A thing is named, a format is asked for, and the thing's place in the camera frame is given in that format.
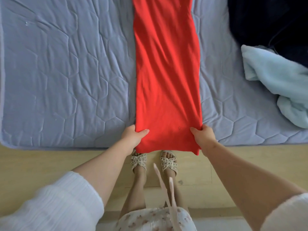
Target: sandal strap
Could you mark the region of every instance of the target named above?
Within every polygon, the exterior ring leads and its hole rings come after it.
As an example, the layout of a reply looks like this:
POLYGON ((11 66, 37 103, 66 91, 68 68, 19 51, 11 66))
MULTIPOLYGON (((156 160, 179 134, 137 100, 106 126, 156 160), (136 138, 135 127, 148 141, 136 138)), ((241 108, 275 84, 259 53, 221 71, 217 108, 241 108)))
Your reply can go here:
POLYGON ((147 170, 147 166, 146 163, 147 162, 147 155, 146 154, 140 154, 138 156, 134 156, 132 155, 132 170, 137 166, 140 165, 142 167, 144 167, 145 171, 147 170))
POLYGON ((162 157, 160 156, 160 160, 161 160, 161 168, 162 168, 162 171, 164 172, 166 170, 166 168, 170 168, 172 169, 173 171, 175 171, 175 174, 177 174, 177 163, 175 163, 176 161, 176 157, 172 157, 170 159, 166 158, 166 157, 162 157))

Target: person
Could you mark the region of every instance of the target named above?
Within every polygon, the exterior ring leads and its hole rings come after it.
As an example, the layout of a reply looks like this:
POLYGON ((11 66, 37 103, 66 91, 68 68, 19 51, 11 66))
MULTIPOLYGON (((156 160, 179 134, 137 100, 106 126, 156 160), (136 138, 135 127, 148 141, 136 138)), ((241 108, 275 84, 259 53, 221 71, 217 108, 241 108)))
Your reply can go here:
MULTIPOLYGON (((146 156, 133 149, 148 132, 137 133, 135 126, 127 127, 121 140, 108 150, 40 189, 14 214, 1 218, 0 230, 95 230, 131 152, 135 179, 115 230, 195 230, 175 183, 177 160, 172 151, 161 153, 165 185, 156 170, 171 199, 166 197, 165 208, 145 208, 146 156)), ((201 131, 191 128, 191 132, 252 230, 308 230, 306 190, 234 155, 216 141, 210 127, 203 125, 201 131)))

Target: foot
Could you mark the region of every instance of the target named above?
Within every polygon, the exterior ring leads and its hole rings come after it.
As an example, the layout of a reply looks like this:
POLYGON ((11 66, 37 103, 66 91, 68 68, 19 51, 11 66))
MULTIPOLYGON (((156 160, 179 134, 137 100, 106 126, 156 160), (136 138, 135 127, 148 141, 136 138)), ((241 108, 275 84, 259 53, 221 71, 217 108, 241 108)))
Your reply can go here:
MULTIPOLYGON (((133 151, 132 153, 132 156, 139 156, 139 155, 140 153, 137 153, 136 151, 133 151)), ((135 174, 135 181, 140 182, 144 185, 145 182, 147 181, 147 174, 145 168, 137 164, 136 167, 133 168, 133 172, 135 174)))
MULTIPOLYGON (((161 156, 164 157, 164 158, 167 158, 167 159, 171 159, 173 157, 175 157, 175 155, 172 153, 172 152, 166 152, 166 151, 163 151, 161 153, 161 156)), ((175 179, 175 176, 176 176, 176 172, 174 170, 172 170, 171 168, 167 167, 164 171, 164 175, 167 177, 167 178, 170 178, 172 177, 173 179, 175 179)))

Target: beige sandal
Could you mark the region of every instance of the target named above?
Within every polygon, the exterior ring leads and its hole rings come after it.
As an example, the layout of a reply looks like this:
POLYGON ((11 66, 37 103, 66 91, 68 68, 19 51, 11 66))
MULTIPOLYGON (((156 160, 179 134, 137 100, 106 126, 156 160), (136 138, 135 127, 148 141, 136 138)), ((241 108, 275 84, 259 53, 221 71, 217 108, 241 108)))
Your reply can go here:
POLYGON ((138 156, 134 156, 133 154, 136 152, 136 149, 133 150, 132 152, 132 170, 134 170, 134 168, 137 165, 140 165, 142 167, 144 167, 145 171, 147 170, 147 166, 146 166, 146 162, 147 162, 147 154, 140 154, 138 156))
POLYGON ((166 170, 166 168, 170 168, 172 169, 173 171, 175 171, 175 174, 177 175, 177 163, 175 163, 176 161, 176 157, 173 153, 173 151, 162 151, 160 153, 160 160, 161 160, 161 168, 163 170, 163 172, 166 170), (174 157, 168 159, 166 157, 163 157, 163 153, 166 152, 166 153, 170 153, 172 154, 174 157))

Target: clothing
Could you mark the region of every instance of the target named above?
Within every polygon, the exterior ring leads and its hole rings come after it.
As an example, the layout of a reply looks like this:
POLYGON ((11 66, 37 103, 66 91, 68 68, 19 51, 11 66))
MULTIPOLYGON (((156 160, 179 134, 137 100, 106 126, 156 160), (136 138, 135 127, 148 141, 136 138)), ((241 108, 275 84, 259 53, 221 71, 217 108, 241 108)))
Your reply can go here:
POLYGON ((136 131, 149 129, 138 153, 192 151, 201 130, 200 48, 192 0, 133 0, 136 39, 136 131))
MULTIPOLYGON (((177 219, 182 231, 197 230, 189 213, 177 208, 177 219)), ((115 231, 119 230, 174 230, 168 208, 142 209, 130 212, 120 218, 115 231)))
MULTIPOLYGON (((178 219, 185 220, 187 214, 180 210, 178 219)), ((148 211, 160 214, 167 209, 148 211)), ((53 185, 40 189, 35 198, 25 202, 17 212, 1 218, 0 231, 94 231, 103 212, 102 199, 94 188, 79 174, 68 172, 53 185)), ((266 218, 261 231, 308 230, 307 217, 308 193, 294 196, 278 206, 266 218)))
POLYGON ((241 50, 246 79, 260 80, 280 95, 281 113, 296 126, 308 128, 308 68, 265 49, 243 45, 241 50))
POLYGON ((263 45, 308 67, 308 0, 228 0, 228 7, 241 45, 263 45))

